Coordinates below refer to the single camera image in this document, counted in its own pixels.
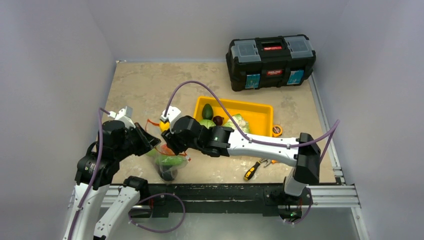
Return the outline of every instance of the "yellow screwdriver handle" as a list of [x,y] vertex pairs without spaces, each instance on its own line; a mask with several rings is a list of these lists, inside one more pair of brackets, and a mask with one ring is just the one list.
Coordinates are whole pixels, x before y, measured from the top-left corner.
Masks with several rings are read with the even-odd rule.
[[253,175],[255,174],[256,170],[258,169],[259,165],[261,165],[261,163],[259,161],[257,161],[254,166],[252,166],[249,170],[247,170],[246,174],[244,175],[244,180],[245,181],[249,181]]

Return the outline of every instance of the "toolbox lid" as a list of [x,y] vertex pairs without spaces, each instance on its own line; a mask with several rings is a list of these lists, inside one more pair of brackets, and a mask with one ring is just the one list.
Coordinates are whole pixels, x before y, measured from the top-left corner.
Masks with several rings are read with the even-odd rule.
[[291,58],[309,58],[313,57],[311,43],[305,36],[289,36],[285,37],[284,41],[287,43],[287,48],[290,50]]
[[233,59],[238,57],[239,63],[261,61],[254,39],[234,41],[234,46],[231,47],[231,54]]

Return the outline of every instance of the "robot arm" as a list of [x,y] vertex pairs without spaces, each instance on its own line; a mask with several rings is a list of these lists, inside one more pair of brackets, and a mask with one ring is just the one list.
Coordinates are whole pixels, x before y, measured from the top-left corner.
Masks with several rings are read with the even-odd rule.
[[[111,111],[109,117],[113,120],[102,124],[103,151],[92,186],[89,185],[89,182],[93,176],[98,156],[98,152],[92,150],[95,145],[99,149],[99,143],[94,142],[90,145],[85,156],[78,161],[75,176],[75,199],[64,240],[92,239],[94,229],[96,229],[96,234],[100,235],[99,238],[94,239],[108,236],[116,227],[114,223],[118,220],[119,213],[125,212],[140,200],[139,189],[129,182],[123,190],[127,197],[116,200],[111,210],[108,210],[101,220],[104,225],[103,223],[96,225],[103,198],[112,183],[114,174],[119,170],[120,161],[133,154],[141,156],[161,142],[158,138],[145,132],[137,122],[133,123],[131,113],[130,107],[125,107],[118,113]],[[70,231],[72,231],[72,237],[68,239]]]
[[[170,107],[161,121],[169,122],[170,128],[162,133],[166,145],[175,154],[188,148],[201,151],[211,157],[250,156],[279,161],[293,167],[284,183],[284,192],[298,197],[306,185],[318,184],[321,150],[316,143],[303,147],[278,147],[258,144],[245,139],[240,132],[230,127],[206,128],[190,116],[181,116],[181,111]],[[313,140],[311,135],[301,133],[299,138],[273,138],[247,134],[251,139],[268,143],[297,145]]]

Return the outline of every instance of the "screwdriver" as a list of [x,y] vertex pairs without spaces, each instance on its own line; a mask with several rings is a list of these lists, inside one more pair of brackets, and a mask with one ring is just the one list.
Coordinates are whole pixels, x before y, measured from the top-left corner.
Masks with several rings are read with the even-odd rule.
[[257,161],[249,170],[247,170],[246,174],[244,175],[244,180],[249,181],[253,177],[253,175],[255,175],[255,172],[256,170],[258,170],[258,167],[261,165],[261,163],[267,161],[268,159],[266,158],[262,158],[261,160]]

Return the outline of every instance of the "red label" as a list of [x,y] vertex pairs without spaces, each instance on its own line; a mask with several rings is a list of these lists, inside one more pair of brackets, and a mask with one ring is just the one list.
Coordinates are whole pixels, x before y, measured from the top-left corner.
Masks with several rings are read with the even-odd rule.
[[264,47],[264,48],[263,48],[263,50],[265,50],[265,51],[270,51],[270,50],[281,50],[281,49],[283,49],[283,47],[282,47],[282,46],[267,46],[267,47]]
[[267,76],[272,76],[272,75],[280,75],[283,74],[283,70],[282,69],[278,69],[278,70],[271,70],[271,71],[267,71],[266,75]]

